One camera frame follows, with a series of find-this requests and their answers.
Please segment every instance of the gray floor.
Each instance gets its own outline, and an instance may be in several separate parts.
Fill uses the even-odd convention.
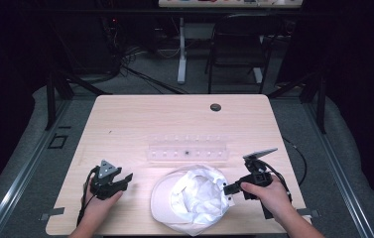
[[[268,73],[268,81],[264,90],[267,94],[276,89],[275,78],[281,64],[286,43],[278,42]],[[159,54],[139,53],[132,57],[129,67],[145,73],[154,79],[181,88],[190,94],[206,93],[207,77],[203,73],[207,56],[205,44],[193,43],[187,50],[187,82],[178,85],[178,58],[165,58]],[[159,94],[143,79],[126,75],[126,71],[117,77],[94,85],[114,94]],[[234,76],[247,77],[236,71],[216,73],[218,80]],[[256,88],[232,88],[218,86],[215,92],[222,93],[255,93]],[[46,90],[41,88],[34,94],[36,108],[30,124],[22,136],[9,164],[0,178],[0,237],[49,237],[45,232],[47,221],[39,220],[42,213],[54,207],[66,170],[76,149],[94,96],[80,86],[74,85],[76,94],[72,101],[61,101],[61,113],[56,126],[45,132],[47,123]],[[297,179],[303,176],[302,157],[294,148],[296,146],[308,162],[308,174],[301,186],[308,207],[317,209],[321,217],[312,220],[313,225],[326,237],[374,237],[374,192],[370,189],[365,176],[360,171],[360,159],[354,140],[342,120],[335,105],[327,100],[325,111],[326,135],[321,135],[313,125],[313,105],[301,104],[297,99],[300,89],[296,88],[278,99],[272,99],[272,107],[276,115],[282,135],[293,144],[285,142]],[[48,149],[52,136],[67,136],[62,149]],[[349,200],[348,190],[342,190],[342,178],[337,178],[336,167],[331,157],[338,160],[345,174],[345,181],[351,185],[351,192],[356,199]],[[33,173],[26,173],[24,168],[30,167]],[[15,187],[15,179],[27,179]],[[22,191],[16,197],[7,195],[9,190]],[[364,233],[363,228],[353,217],[352,208],[360,207],[365,215],[366,224],[372,232]],[[258,237],[287,237],[286,235],[259,235]]]

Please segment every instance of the white cap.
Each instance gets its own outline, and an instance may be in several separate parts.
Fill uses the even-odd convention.
[[[204,165],[186,166],[162,177],[155,185],[153,217],[174,230],[195,236],[215,224],[233,204],[224,195],[224,175]]]

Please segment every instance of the hand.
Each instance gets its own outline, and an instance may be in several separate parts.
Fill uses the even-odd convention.
[[[101,200],[97,197],[93,197],[93,194],[90,191],[90,184],[91,180],[88,183],[85,200],[83,201],[81,198],[81,202],[83,202],[84,205],[88,203],[84,211],[84,216],[69,237],[91,237],[107,217],[109,210],[119,200],[119,198],[121,198],[123,193],[122,191],[118,191],[113,196]]]
[[[267,209],[273,213],[276,220],[282,214],[296,212],[289,201],[289,197],[279,178],[272,176],[273,182],[264,187],[249,182],[242,182],[243,190],[252,193],[260,198]]]

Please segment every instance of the dark background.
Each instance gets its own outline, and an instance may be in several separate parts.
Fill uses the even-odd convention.
[[[157,7],[157,1],[113,3],[112,7]],[[0,1],[0,174],[32,114],[32,93],[46,84],[53,66],[74,73],[112,74],[118,71],[120,57],[109,46],[103,19],[61,16],[46,21],[42,16],[22,15],[19,4],[22,2]],[[87,0],[25,1],[24,5],[109,7]],[[360,152],[362,170],[374,189],[374,4],[306,1],[303,13],[316,12],[335,12],[341,17],[294,19],[296,27],[278,82],[300,78],[325,65],[327,96],[346,120]],[[154,28],[168,25],[162,17],[123,17],[118,23],[125,33],[118,40],[121,44],[132,41],[151,52],[156,49]],[[95,36],[95,41],[84,42],[85,35]]]

